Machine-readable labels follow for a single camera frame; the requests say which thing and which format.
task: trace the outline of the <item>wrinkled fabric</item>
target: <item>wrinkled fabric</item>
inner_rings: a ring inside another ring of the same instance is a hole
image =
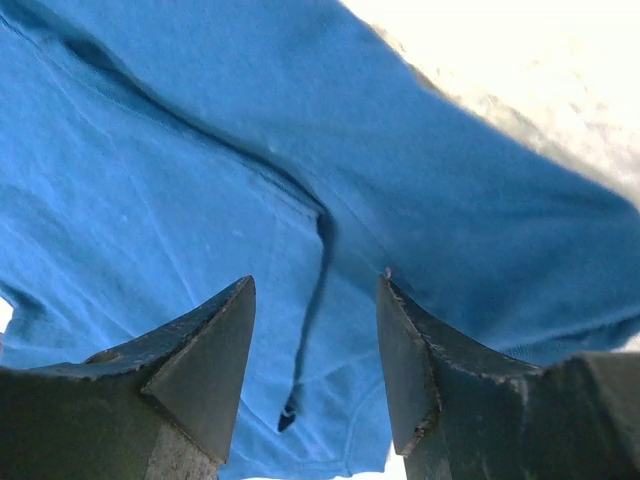
[[[423,91],[338,3],[0,0],[0,16],[2,363],[83,361],[253,275],[223,480],[383,469],[387,267],[540,365],[640,329],[635,209]]]

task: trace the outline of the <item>folded fabric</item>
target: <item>folded fabric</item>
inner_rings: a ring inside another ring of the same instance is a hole
[[[538,364],[640,329],[640,221],[440,98],[334,2],[0,0],[4,365],[82,361],[238,277],[220,478],[380,471],[377,276]]]

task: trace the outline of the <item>blue fabric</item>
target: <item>blue fabric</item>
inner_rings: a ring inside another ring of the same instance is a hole
[[[538,364],[640,329],[635,209],[422,91],[338,3],[0,0],[0,15],[3,364],[82,361],[254,275],[223,480],[383,469],[386,267]]]

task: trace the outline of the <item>blue shirt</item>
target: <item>blue shirt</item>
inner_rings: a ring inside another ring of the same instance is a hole
[[[223,480],[383,468],[386,267],[538,364],[640,329],[635,209],[423,91],[337,2],[0,0],[0,17],[3,364],[82,361],[254,275]]]

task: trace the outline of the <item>blue garment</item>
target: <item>blue garment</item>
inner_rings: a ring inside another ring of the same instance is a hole
[[[2,361],[82,361],[254,275],[223,480],[382,470],[386,267],[538,364],[640,329],[635,209],[421,90],[336,2],[0,0],[0,16]]]

